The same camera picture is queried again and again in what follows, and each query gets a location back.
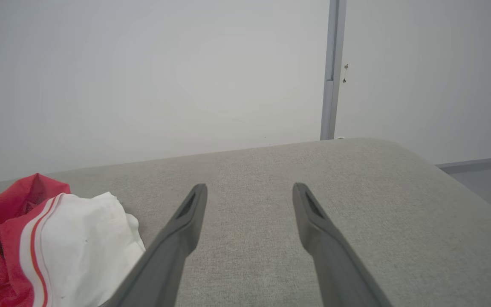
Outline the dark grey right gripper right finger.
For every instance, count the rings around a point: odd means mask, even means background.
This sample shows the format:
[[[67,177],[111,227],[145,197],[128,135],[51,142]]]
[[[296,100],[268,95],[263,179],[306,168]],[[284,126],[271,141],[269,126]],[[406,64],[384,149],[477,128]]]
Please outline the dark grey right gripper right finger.
[[[372,274],[304,183],[292,200],[300,242],[312,256],[324,307],[393,307]]]

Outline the red and white garment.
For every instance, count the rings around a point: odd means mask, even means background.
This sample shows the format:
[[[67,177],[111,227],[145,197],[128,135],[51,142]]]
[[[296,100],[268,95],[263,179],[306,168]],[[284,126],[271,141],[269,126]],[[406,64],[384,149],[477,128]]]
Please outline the red and white garment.
[[[116,196],[34,174],[0,194],[0,307],[100,307],[145,252]]]

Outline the grey wall post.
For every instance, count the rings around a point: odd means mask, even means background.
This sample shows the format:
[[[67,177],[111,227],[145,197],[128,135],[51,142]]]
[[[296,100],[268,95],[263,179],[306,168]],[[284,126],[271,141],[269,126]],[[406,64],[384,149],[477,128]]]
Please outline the grey wall post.
[[[347,0],[330,0],[320,140],[335,138]]]

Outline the grey baseboard strip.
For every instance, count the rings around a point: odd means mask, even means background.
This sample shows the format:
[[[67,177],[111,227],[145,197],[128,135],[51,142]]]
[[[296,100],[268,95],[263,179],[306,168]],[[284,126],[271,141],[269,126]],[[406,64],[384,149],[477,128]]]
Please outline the grey baseboard strip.
[[[447,174],[460,174],[467,172],[491,170],[491,159],[478,159],[464,162],[446,163],[436,165]]]

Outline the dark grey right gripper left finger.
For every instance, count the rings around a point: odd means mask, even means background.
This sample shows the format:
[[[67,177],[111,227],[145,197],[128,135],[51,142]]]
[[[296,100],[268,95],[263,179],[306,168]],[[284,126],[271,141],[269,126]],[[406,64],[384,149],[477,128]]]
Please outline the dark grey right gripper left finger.
[[[207,204],[196,184],[102,307],[175,307],[186,258],[196,249]]]

